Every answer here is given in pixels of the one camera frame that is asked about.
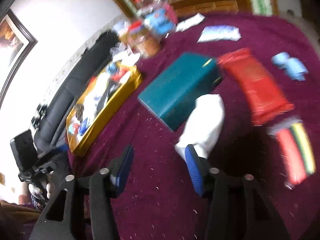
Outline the white gloved left hand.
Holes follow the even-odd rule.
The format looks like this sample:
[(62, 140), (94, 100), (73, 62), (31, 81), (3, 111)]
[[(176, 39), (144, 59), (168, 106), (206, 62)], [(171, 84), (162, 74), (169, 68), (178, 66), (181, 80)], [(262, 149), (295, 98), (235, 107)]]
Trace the white gloved left hand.
[(52, 182), (53, 171), (49, 173), (39, 173), (31, 178), (28, 189), (31, 195), (37, 199), (48, 201), (55, 193), (55, 185)]

